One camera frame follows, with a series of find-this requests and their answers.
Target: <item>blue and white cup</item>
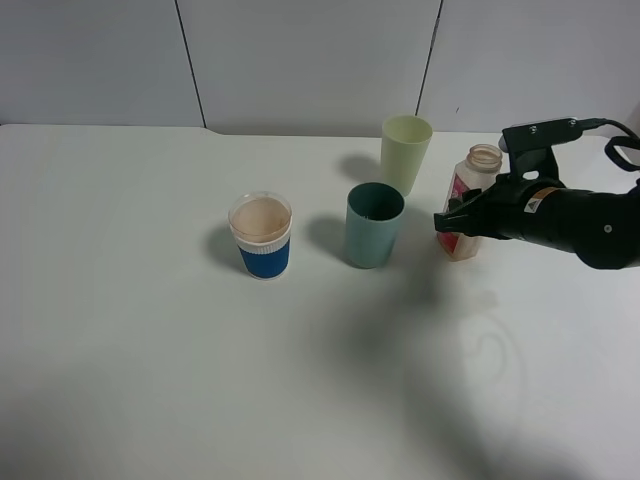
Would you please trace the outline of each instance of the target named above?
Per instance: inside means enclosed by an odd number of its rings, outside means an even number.
[[[229,226],[252,276],[279,277],[289,264],[291,206],[271,192],[240,197],[229,210]]]

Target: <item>blue label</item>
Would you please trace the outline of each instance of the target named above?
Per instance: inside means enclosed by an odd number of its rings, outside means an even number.
[[[245,252],[240,248],[242,259],[249,273],[259,278],[273,278],[284,272],[289,263],[290,242],[291,240],[287,241],[280,250],[266,255]]]

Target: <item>teal cup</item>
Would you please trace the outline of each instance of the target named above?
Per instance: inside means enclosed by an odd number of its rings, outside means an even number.
[[[347,197],[346,255],[357,267],[384,265],[393,250],[404,197],[384,183],[363,183]]]

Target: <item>plastic bottle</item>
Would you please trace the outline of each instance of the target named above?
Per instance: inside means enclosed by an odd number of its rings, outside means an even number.
[[[467,190],[486,190],[496,180],[502,166],[502,152],[492,145],[471,147],[467,158],[458,163],[453,171],[449,195],[444,204],[448,209],[449,199],[462,197]],[[480,237],[467,237],[459,233],[440,233],[438,240],[455,261],[472,258],[480,248]]]

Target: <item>white wall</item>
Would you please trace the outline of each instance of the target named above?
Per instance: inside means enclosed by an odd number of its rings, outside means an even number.
[[[202,125],[173,0],[4,0],[0,123]]]
[[[639,25],[638,0],[445,0],[420,113],[451,131],[573,115],[638,127]]]
[[[181,0],[209,128],[379,135],[415,111],[438,0]]]

